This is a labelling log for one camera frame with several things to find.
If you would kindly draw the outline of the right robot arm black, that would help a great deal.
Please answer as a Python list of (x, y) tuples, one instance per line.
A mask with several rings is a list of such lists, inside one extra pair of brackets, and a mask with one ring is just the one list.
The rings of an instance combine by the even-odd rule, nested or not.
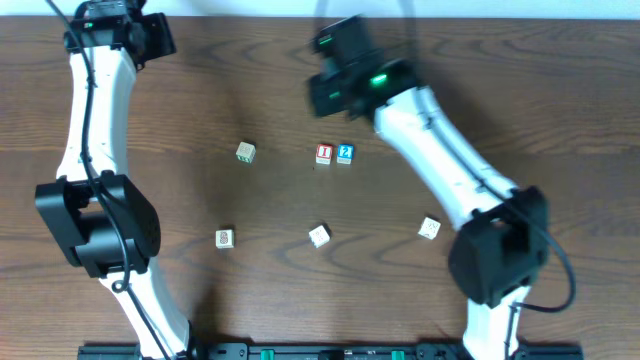
[(318, 31), (311, 42), (324, 62), (309, 80), (316, 116), (364, 116), (440, 202), (456, 238), (448, 268), (468, 299), (463, 346), (473, 359), (510, 359), (516, 328), (548, 245), (534, 230), (546, 201), (521, 190), (465, 140), (432, 89), (404, 59), (386, 61), (359, 16)]

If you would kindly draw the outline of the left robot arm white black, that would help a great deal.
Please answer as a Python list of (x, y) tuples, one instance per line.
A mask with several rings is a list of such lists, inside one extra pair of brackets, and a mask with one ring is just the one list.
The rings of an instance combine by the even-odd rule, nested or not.
[(67, 262), (118, 301), (138, 343), (93, 348), (92, 357), (195, 359), (190, 321), (161, 277), (159, 216), (129, 177), (130, 97), (147, 62), (175, 53), (166, 17), (144, 0), (84, 1), (64, 18), (73, 91), (69, 133), (52, 183), (35, 206)]

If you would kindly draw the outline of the blue number 2 block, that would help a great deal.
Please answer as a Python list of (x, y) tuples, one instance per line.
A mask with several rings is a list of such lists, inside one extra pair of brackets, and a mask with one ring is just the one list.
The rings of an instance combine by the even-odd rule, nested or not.
[(353, 161), (354, 146), (350, 144), (340, 144), (336, 153), (338, 164), (350, 165)]

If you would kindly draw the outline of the red letter I block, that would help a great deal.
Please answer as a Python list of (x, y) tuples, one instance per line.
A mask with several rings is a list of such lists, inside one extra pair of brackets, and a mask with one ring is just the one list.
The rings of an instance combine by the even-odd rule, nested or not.
[(318, 164), (330, 165), (333, 156), (333, 146), (330, 144), (318, 144), (315, 153), (315, 161)]

